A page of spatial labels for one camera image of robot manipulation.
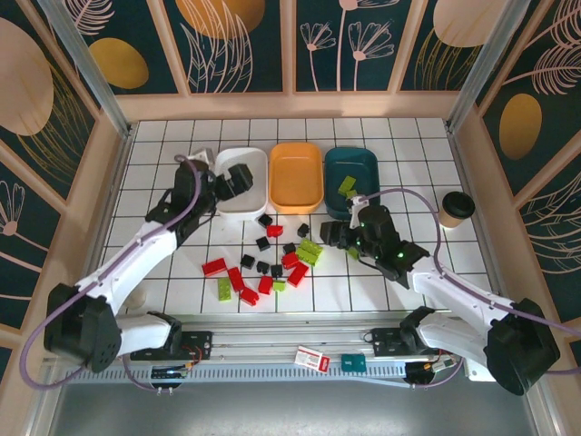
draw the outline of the building block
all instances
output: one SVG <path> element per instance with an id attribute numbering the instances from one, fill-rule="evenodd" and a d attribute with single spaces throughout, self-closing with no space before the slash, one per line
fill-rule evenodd
<path id="1" fill-rule="evenodd" d="M 235 292 L 240 292 L 244 289 L 244 280 L 237 266 L 228 270 L 228 277 L 230 277 L 230 283 Z"/>
<path id="2" fill-rule="evenodd" d="M 262 275 L 268 274 L 270 268 L 271 266 L 263 261 L 258 261 L 258 263 L 256 264 L 256 271 L 258 271 Z"/>
<path id="3" fill-rule="evenodd" d="M 270 216 L 265 213 L 258 219 L 258 224 L 266 229 L 269 225 L 272 224 L 272 218 L 270 218 Z"/>
<path id="4" fill-rule="evenodd" d="M 261 252 L 271 248 L 271 243 L 269 243 L 269 240 L 266 239 L 265 236 L 262 236 L 260 239 L 257 239 L 256 244 L 258 245 L 258 248 Z"/>
<path id="5" fill-rule="evenodd" d="M 224 261 L 224 258 L 221 257 L 220 259 L 202 265 L 202 271 L 205 277 L 212 277 L 222 271 L 226 271 L 226 262 Z"/>
<path id="6" fill-rule="evenodd" d="M 297 247 L 294 245 L 294 243 L 286 243 L 282 246 L 282 250 L 285 254 L 294 253 L 297 251 Z"/>
<path id="7" fill-rule="evenodd" d="M 266 228 L 266 235 L 269 238 L 278 238 L 282 235 L 282 226 L 281 225 L 269 225 Z"/>
<path id="8" fill-rule="evenodd" d="M 355 247 L 351 247 L 347 250 L 347 254 L 349 256 L 351 256 L 353 259 L 355 259 L 356 261 L 359 260 L 359 252 L 357 251 L 357 248 Z"/>
<path id="9" fill-rule="evenodd" d="M 304 279 L 305 275 L 307 275 L 308 270 L 309 267 L 307 265 L 305 265 L 304 263 L 299 263 L 295 267 L 294 271 L 290 275 L 289 280 L 287 280 L 287 282 L 290 283 L 295 288 L 298 287 L 300 282 L 302 282 L 302 279 Z"/>
<path id="10" fill-rule="evenodd" d="M 315 256 L 319 256 L 323 252 L 323 247 L 309 239 L 303 239 L 300 242 L 299 247 L 305 250 L 306 252 L 314 254 Z"/>
<path id="11" fill-rule="evenodd" d="M 350 175 L 348 175 L 347 177 L 345 177 L 345 179 L 341 183 L 341 186 L 339 187 L 338 192 L 341 195 L 343 195 L 344 197 L 346 197 L 347 193 L 353 189 L 353 186 L 355 186 L 355 182 L 356 182 L 356 179 L 354 177 L 351 177 Z"/>
<path id="12" fill-rule="evenodd" d="M 258 300 L 260 299 L 260 295 L 257 294 L 252 289 L 244 287 L 242 292 L 240 292 L 240 299 L 243 302 L 249 304 L 250 306 L 255 306 Z"/>
<path id="13" fill-rule="evenodd" d="M 297 231 L 297 235 L 300 236 L 301 238 L 306 238 L 307 235 L 309 234 L 309 226 L 305 223 L 301 224 L 299 227 L 299 230 Z"/>
<path id="14" fill-rule="evenodd" d="M 272 277 L 269 277 L 268 275 L 263 275 L 261 278 L 261 282 L 258 285 L 258 292 L 270 295 L 272 291 L 272 282 L 273 282 Z"/>
<path id="15" fill-rule="evenodd" d="M 282 292 L 284 291 L 285 286 L 285 282 L 276 281 L 272 284 L 272 289 L 274 289 L 276 292 Z"/>
<path id="16" fill-rule="evenodd" d="M 242 256 L 242 260 L 240 261 L 240 265 L 248 270 L 251 270 L 254 266 L 254 262 L 256 262 L 256 259 L 254 259 L 252 256 L 249 256 L 248 254 L 244 254 Z"/>
<path id="17" fill-rule="evenodd" d="M 299 257 L 295 252 L 290 252 L 282 256 L 282 266 L 285 270 L 293 268 L 299 263 Z"/>
<path id="18" fill-rule="evenodd" d="M 230 279 L 223 277 L 218 279 L 218 300 L 229 302 L 232 299 Z"/>
<path id="19" fill-rule="evenodd" d="M 272 265 L 271 275 L 274 279 L 282 277 L 282 265 Z"/>

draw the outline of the black cup lid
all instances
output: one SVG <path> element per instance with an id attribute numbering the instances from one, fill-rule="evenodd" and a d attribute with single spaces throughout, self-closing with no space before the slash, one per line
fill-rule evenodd
<path id="1" fill-rule="evenodd" d="M 442 200 L 442 207 L 448 215 L 459 220 L 466 220 L 476 210 L 472 197 L 458 191 L 447 193 Z"/>

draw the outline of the green block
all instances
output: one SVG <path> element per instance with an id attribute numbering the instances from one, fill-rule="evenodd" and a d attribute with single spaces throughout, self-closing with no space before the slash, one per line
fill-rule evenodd
<path id="1" fill-rule="evenodd" d="M 355 259 L 356 261 L 359 260 L 359 252 L 357 251 L 357 248 L 355 247 L 351 247 L 347 250 L 347 254 L 349 256 L 351 256 L 353 259 Z"/>
<path id="2" fill-rule="evenodd" d="M 285 282 L 274 281 L 272 283 L 272 289 L 275 290 L 276 292 L 284 291 L 285 286 L 286 286 Z"/>
<path id="3" fill-rule="evenodd" d="M 218 300 L 229 302 L 232 299 L 230 279 L 223 277 L 218 279 Z"/>
<path id="4" fill-rule="evenodd" d="M 305 252 L 313 254 L 314 256 L 319 257 L 319 255 L 323 252 L 323 247 L 314 243 L 310 239 L 303 239 L 299 245 Z"/>
<path id="5" fill-rule="evenodd" d="M 313 253 L 307 252 L 304 248 L 297 248 L 297 256 L 303 262 L 308 263 L 310 266 L 315 266 L 315 263 L 319 260 L 319 256 L 315 256 Z"/>
<path id="6" fill-rule="evenodd" d="M 355 186 L 355 182 L 356 180 L 354 177 L 351 177 L 350 175 L 345 177 L 345 180 L 343 180 L 343 183 L 339 187 L 339 193 L 343 196 L 347 196 L 347 193 L 353 189 L 353 186 Z"/>

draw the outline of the white bowl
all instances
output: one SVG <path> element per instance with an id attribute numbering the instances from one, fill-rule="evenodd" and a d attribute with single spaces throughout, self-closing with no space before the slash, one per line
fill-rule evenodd
<path id="1" fill-rule="evenodd" d="M 228 180 L 228 168 L 235 164 L 248 165 L 252 173 L 252 188 L 230 200 L 219 202 L 216 210 L 225 220 L 254 220 L 266 211 L 268 203 L 268 156 L 260 148 L 229 148 L 216 156 L 214 172 L 216 175 L 224 174 Z"/>

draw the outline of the toy brick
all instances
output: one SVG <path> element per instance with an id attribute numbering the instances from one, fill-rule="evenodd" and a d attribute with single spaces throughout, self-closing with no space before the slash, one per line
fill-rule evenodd
<path id="1" fill-rule="evenodd" d="M 258 302 L 258 300 L 260 299 L 260 295 L 257 294 L 252 289 L 245 287 L 242 290 L 242 292 L 240 292 L 240 299 L 243 302 L 246 302 L 247 304 L 249 304 L 250 306 L 255 306 L 256 303 Z"/>
<path id="2" fill-rule="evenodd" d="M 297 251 L 297 247 L 295 246 L 294 243 L 286 243 L 282 246 L 282 250 L 284 251 L 285 254 L 294 253 Z"/>
<path id="3" fill-rule="evenodd" d="M 251 270 L 254 266 L 254 262 L 256 262 L 256 259 L 254 259 L 252 256 L 249 256 L 248 254 L 244 254 L 242 256 L 242 260 L 240 261 L 240 265 L 248 270 Z"/>
<path id="4" fill-rule="evenodd" d="M 223 258 L 216 259 L 215 261 L 211 261 L 202 265 L 203 275 L 205 277 L 212 277 L 222 271 L 226 271 L 226 262 Z"/>
<path id="5" fill-rule="evenodd" d="M 257 239 L 256 244 L 258 245 L 258 248 L 261 252 L 271 248 L 271 243 L 269 243 L 269 240 L 266 239 L 265 236 L 262 236 L 261 238 Z"/>
<path id="6" fill-rule="evenodd" d="M 272 277 L 269 277 L 268 275 L 263 275 L 261 278 L 261 282 L 258 285 L 258 292 L 270 295 L 272 291 L 272 282 L 273 282 Z"/>
<path id="7" fill-rule="evenodd" d="M 298 287 L 302 279 L 304 279 L 305 275 L 307 275 L 308 270 L 309 267 L 307 265 L 305 265 L 304 263 L 299 263 L 295 267 L 294 271 L 290 275 L 289 280 L 287 280 L 287 282 L 290 283 L 295 288 Z"/>
<path id="8" fill-rule="evenodd" d="M 282 256 L 282 266 L 285 270 L 294 268 L 299 263 L 299 257 L 295 252 L 291 252 Z"/>
<path id="9" fill-rule="evenodd" d="M 281 225 L 269 225 L 266 228 L 266 235 L 269 238 L 278 238 L 282 235 L 282 226 Z"/>
<path id="10" fill-rule="evenodd" d="M 272 218 L 266 213 L 258 219 L 258 224 L 260 224 L 265 229 L 272 224 Z"/>
<path id="11" fill-rule="evenodd" d="M 218 300 L 228 302 L 232 299 L 230 279 L 223 277 L 218 279 Z"/>
<path id="12" fill-rule="evenodd" d="M 282 265 L 272 265 L 271 275 L 274 279 L 282 277 Z"/>
<path id="13" fill-rule="evenodd" d="M 285 282 L 279 282 L 276 281 L 272 284 L 272 289 L 276 292 L 282 292 L 284 291 L 284 288 L 286 287 Z"/>
<path id="14" fill-rule="evenodd" d="M 256 271 L 258 271 L 262 275 L 268 274 L 270 268 L 271 268 L 271 266 L 268 265 L 266 262 L 263 262 L 263 261 L 259 261 L 256 264 Z"/>
<path id="15" fill-rule="evenodd" d="M 297 235 L 301 238 L 306 238 L 310 232 L 310 228 L 307 224 L 303 223 L 300 225 L 299 230 L 297 231 Z"/>
<path id="16" fill-rule="evenodd" d="M 240 292 L 244 289 L 244 280 L 237 266 L 228 270 L 228 277 L 230 277 L 230 283 L 235 292 Z"/>

